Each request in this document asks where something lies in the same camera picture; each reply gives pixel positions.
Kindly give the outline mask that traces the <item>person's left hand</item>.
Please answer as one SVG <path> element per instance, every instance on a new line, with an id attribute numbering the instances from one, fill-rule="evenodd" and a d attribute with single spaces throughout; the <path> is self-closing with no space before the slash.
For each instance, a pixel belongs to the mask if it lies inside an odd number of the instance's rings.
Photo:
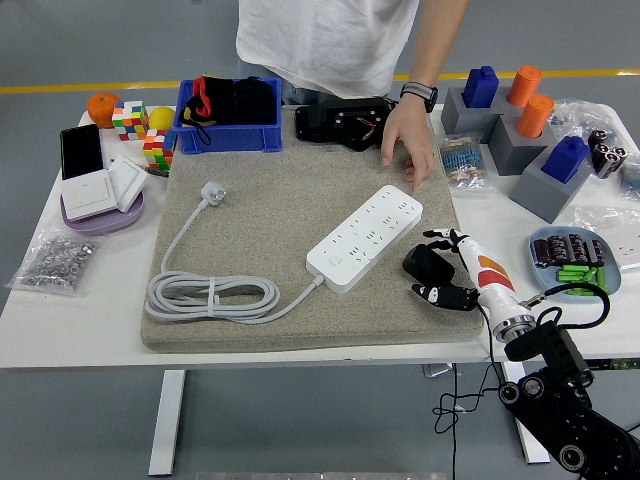
<path id="1" fill-rule="evenodd" d="M 384 167 L 392 164 L 396 143 L 402 142 L 410 157 L 406 163 L 405 181 L 414 192 L 435 167 L 427 120 L 423 99 L 414 94 L 405 94 L 389 114 L 383 131 L 381 164 Z"/>

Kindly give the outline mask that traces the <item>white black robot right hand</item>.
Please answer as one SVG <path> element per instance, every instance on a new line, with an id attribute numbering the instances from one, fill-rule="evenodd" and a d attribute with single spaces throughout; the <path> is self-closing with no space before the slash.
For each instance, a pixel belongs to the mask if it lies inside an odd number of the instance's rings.
<path id="1" fill-rule="evenodd" d="M 434 306 L 449 310 L 487 308 L 490 329 L 502 342 L 533 327 L 533 315 L 519 304 L 505 269 L 476 240 L 455 229 L 428 230 L 424 235 L 434 241 L 417 245 L 402 262 L 405 272 L 416 280 L 412 285 L 416 294 Z M 460 256 L 473 282 L 471 287 L 452 283 L 455 269 L 436 253 L 438 249 Z"/>

